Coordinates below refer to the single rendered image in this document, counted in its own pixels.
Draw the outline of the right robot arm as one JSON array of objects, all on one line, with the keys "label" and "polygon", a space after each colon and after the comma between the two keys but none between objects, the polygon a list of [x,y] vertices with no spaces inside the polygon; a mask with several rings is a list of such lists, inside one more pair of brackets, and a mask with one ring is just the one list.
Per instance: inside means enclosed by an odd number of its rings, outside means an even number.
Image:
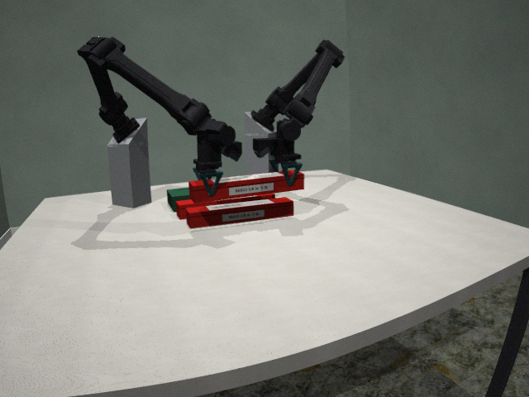
[{"label": "right robot arm", "polygon": [[[86,45],[77,50],[86,61],[97,88],[101,100],[99,116],[106,124],[113,126],[112,135],[117,143],[132,134],[140,124],[134,117],[126,117],[124,112],[128,108],[127,103],[121,94],[114,93],[108,69],[155,100],[189,135],[197,135],[197,143],[211,143],[210,162],[222,161],[222,154],[235,161],[239,160],[242,142],[234,141],[236,133],[233,127],[211,118],[204,103],[176,92],[141,68],[123,54],[125,49],[125,45],[114,37],[92,37]],[[186,112],[188,108],[190,109]]]}]

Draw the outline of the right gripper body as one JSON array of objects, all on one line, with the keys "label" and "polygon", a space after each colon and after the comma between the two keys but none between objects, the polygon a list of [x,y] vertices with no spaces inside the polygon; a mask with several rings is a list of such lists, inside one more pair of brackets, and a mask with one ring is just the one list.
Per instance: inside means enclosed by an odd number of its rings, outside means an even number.
[{"label": "right gripper body", "polygon": [[[220,161],[210,162],[209,146],[212,146],[212,144],[211,143],[207,143],[207,144],[198,143],[198,159],[194,159],[193,163],[196,164],[196,170],[200,174],[216,173],[217,171],[214,169],[219,169],[219,167],[222,167],[222,163]],[[211,165],[211,166],[207,166],[207,165]],[[212,170],[206,170],[208,167],[212,168]]]}]

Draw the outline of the white welding electrode box with red edges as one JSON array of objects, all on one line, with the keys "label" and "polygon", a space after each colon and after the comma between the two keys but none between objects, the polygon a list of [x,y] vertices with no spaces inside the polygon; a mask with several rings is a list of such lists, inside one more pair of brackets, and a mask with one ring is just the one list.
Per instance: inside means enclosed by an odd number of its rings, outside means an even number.
[{"label": "white welding electrode box with red edges", "polygon": [[283,171],[225,177],[221,178],[212,196],[208,195],[202,180],[189,181],[188,187],[191,200],[204,203],[304,189],[304,174],[298,172],[293,185],[287,184]]}]

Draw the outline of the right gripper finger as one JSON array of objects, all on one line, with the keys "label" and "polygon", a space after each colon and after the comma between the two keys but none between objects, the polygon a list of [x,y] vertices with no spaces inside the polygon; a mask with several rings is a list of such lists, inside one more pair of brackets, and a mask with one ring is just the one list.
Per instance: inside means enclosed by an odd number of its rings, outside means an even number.
[{"label": "right gripper finger", "polygon": [[[212,169],[209,167],[206,170],[212,170]],[[197,176],[198,180],[202,180],[201,177],[200,177],[199,172],[196,170],[196,167],[193,167],[193,171],[194,171],[195,175]],[[207,179],[211,179],[211,178],[212,177],[207,177]]]},{"label": "right gripper finger", "polygon": [[[199,174],[200,174],[200,173],[199,173]],[[222,177],[222,175],[223,175],[223,171],[220,170],[220,171],[217,171],[216,173],[207,173],[207,174],[200,174],[200,175],[201,175],[201,178],[202,178],[203,183],[204,183],[204,185],[205,185],[205,188],[206,188],[206,190],[207,190],[207,192],[208,192],[208,195],[209,195],[209,196],[214,195],[214,194],[215,194],[215,191],[216,191],[216,189],[217,189],[217,186],[218,186],[218,184],[219,184],[219,182],[220,182],[220,179],[221,179],[221,177]],[[216,176],[216,180],[215,180],[215,183],[214,183],[214,185],[213,185],[212,190],[210,190],[209,185],[208,185],[208,183],[207,183],[207,177],[214,177],[214,176]]]}]

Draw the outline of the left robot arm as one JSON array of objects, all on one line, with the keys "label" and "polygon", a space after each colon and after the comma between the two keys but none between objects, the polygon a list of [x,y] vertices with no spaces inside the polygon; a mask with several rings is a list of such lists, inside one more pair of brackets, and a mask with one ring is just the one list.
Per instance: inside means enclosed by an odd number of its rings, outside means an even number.
[{"label": "left robot arm", "polygon": [[[264,157],[270,152],[277,155],[290,155],[290,141],[297,140],[300,137],[301,128],[313,119],[312,112],[315,108],[317,94],[332,67],[331,64],[335,62],[333,66],[337,68],[345,58],[343,51],[330,41],[323,40],[318,47],[315,50],[317,54],[290,83],[282,88],[277,87],[266,99],[267,105],[263,109],[251,112],[252,118],[270,131],[274,130],[273,122],[277,114],[286,114],[285,116],[289,118],[289,120],[283,119],[287,122],[277,122],[277,136],[284,139],[277,137],[253,139],[253,150],[257,157]],[[293,95],[302,86],[304,90],[301,90],[293,99]],[[272,141],[276,142],[272,144]]]}]

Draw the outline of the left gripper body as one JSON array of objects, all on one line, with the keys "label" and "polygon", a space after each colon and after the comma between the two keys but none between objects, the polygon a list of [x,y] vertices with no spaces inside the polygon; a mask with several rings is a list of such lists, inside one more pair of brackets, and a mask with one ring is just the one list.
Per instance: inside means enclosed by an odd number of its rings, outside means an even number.
[{"label": "left gripper body", "polygon": [[[290,141],[290,155],[277,155],[272,152],[270,152],[270,155],[274,156],[274,161],[279,162],[282,165],[297,164],[296,160],[301,159],[301,155],[294,153],[294,141]],[[293,158],[294,156],[296,157],[296,159]],[[290,160],[290,161],[287,161],[287,160]],[[295,160],[295,161],[291,161],[291,160]]]}]

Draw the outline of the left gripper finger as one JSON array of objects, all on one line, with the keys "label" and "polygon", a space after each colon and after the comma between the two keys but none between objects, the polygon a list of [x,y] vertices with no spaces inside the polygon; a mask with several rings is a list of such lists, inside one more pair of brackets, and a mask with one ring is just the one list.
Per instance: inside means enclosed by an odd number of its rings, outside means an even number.
[{"label": "left gripper finger", "polygon": [[[291,165],[282,165],[282,169],[283,169],[283,172],[284,172],[284,176],[285,176],[285,179],[287,181],[287,184],[288,185],[293,185],[293,182],[298,174],[298,172],[300,171],[301,167],[303,166],[303,163],[297,163],[297,164],[291,164]],[[295,171],[293,172],[293,176],[292,176],[292,179],[289,180],[289,177],[288,177],[288,168],[295,168]]]},{"label": "left gripper finger", "polygon": [[278,172],[276,164],[281,164],[281,163],[274,161],[274,159],[269,159],[269,162],[272,165],[274,172]]}]

